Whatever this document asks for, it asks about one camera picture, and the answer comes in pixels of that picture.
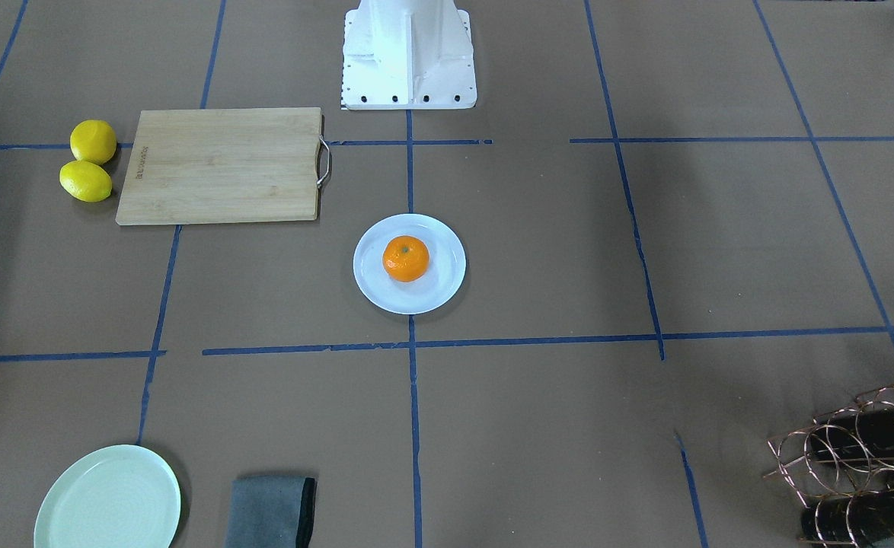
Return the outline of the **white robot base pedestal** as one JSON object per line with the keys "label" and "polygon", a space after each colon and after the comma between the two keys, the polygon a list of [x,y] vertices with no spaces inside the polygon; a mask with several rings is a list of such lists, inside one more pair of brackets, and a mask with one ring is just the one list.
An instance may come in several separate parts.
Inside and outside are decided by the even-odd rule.
{"label": "white robot base pedestal", "polygon": [[453,1],[361,1],[343,19],[340,107],[471,109],[471,18]]}

